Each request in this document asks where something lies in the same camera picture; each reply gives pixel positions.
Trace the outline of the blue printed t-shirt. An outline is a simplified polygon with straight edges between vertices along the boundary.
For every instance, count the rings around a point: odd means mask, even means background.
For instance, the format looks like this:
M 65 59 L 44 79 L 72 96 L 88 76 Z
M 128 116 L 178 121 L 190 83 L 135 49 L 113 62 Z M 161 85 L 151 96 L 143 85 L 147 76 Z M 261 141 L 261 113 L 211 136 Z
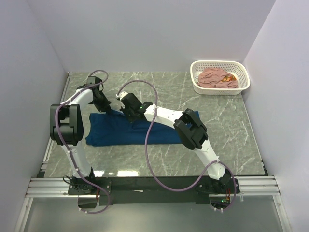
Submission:
M 166 113 L 157 110 L 155 122 L 148 136 L 149 145 L 169 145 L 181 144 L 173 124 L 164 125 L 163 119 L 179 119 L 182 112 Z M 130 122 L 126 116 L 118 111 L 112 110 L 107 114 L 91 113 L 90 132 L 85 138 L 86 144 L 93 147 L 105 147 L 114 145 L 143 145 L 145 143 L 146 133 L 151 124 L 150 121 L 138 119 Z

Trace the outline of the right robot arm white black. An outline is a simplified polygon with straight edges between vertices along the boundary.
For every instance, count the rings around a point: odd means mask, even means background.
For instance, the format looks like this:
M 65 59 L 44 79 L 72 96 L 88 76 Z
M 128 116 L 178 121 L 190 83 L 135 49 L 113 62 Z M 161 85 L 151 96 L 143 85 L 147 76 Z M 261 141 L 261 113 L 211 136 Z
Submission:
M 183 189 L 170 188 L 158 179 L 151 168 L 148 156 L 148 141 L 154 123 L 160 123 L 174 129 L 181 144 L 195 152 L 205 166 L 202 172 L 207 172 L 209 178 L 212 180 L 211 185 L 214 191 L 222 193 L 229 187 L 230 181 L 235 181 L 230 169 L 219 161 L 218 156 L 210 144 L 206 126 L 193 110 L 175 111 L 158 107 L 150 102 L 145 102 L 135 105 L 124 103 L 121 111 L 130 121 L 142 119 L 150 122 L 144 140 L 146 163 L 152 177 L 163 188 L 173 192 L 187 191 L 195 187 L 202 176 L 199 176 L 193 184 Z

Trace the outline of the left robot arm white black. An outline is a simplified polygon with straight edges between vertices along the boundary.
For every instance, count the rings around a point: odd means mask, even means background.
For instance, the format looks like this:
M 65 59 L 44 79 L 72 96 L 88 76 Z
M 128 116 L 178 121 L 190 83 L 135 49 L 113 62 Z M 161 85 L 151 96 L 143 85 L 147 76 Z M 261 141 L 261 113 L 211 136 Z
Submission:
M 89 104 L 94 105 L 99 112 L 111 110 L 111 102 L 103 94 L 101 85 L 81 87 L 66 101 L 50 106 L 50 137 L 65 151 L 73 176 L 84 177 L 79 188 L 85 194 L 93 193 L 97 187 L 96 181 L 89 177 L 92 175 L 92 167 L 82 146 L 82 110 Z

